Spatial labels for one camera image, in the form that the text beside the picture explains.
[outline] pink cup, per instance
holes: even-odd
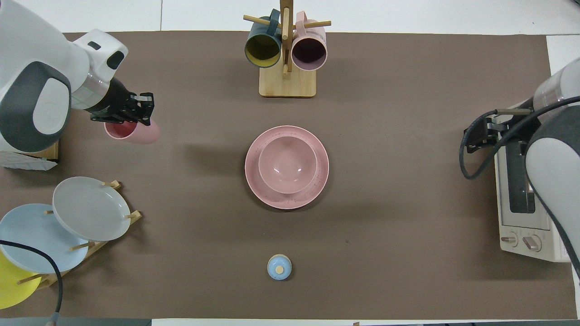
[[[324,27],[304,28],[304,24],[315,22],[306,19],[304,11],[296,14],[296,33],[292,42],[291,57],[294,65],[302,70],[319,69],[327,59]]]
[[[161,137],[161,131],[155,121],[152,119],[149,121],[151,121],[150,126],[136,122],[105,123],[105,131],[113,139],[126,140],[134,144],[152,144]]]

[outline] pink saucer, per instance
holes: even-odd
[[[262,150],[272,140],[279,137],[292,136],[306,142],[316,154],[317,169],[312,182],[303,190],[293,194],[279,193],[270,188],[258,168],[258,159]],[[264,203],[279,209],[294,209],[302,207],[314,200],[324,189],[328,180],[328,155],[324,146],[316,136],[297,126],[278,126],[263,132],[250,146],[246,155],[245,173],[250,189]]]

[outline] light blue plate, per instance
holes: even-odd
[[[270,258],[267,269],[271,278],[281,281],[290,276],[292,263],[288,257],[278,254]]]
[[[86,243],[67,232],[56,220],[46,204],[18,206],[0,220],[0,239],[29,245],[49,255],[60,271],[70,270],[81,263],[88,248],[70,251],[71,247]],[[40,255],[20,248],[0,245],[2,253],[14,265],[34,273],[53,274],[55,270]]]

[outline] small blue lid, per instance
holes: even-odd
[[[270,258],[267,269],[271,278],[281,281],[290,276],[292,263],[288,257],[278,254]]]

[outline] brown table mat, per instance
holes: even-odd
[[[549,76],[545,37],[332,33],[315,98],[265,99],[245,32],[113,35],[130,50],[116,77],[155,94],[161,140],[115,141],[75,111],[60,165],[0,169],[0,216],[50,203],[71,176],[118,179],[143,212],[65,276],[64,316],[576,317],[570,265],[501,251],[493,171],[468,181],[457,159],[476,116]],[[330,159],[322,194],[290,212],[244,177],[248,147],[277,125],[314,133]],[[276,253],[288,281],[266,273]],[[56,293],[0,316],[48,316]]]

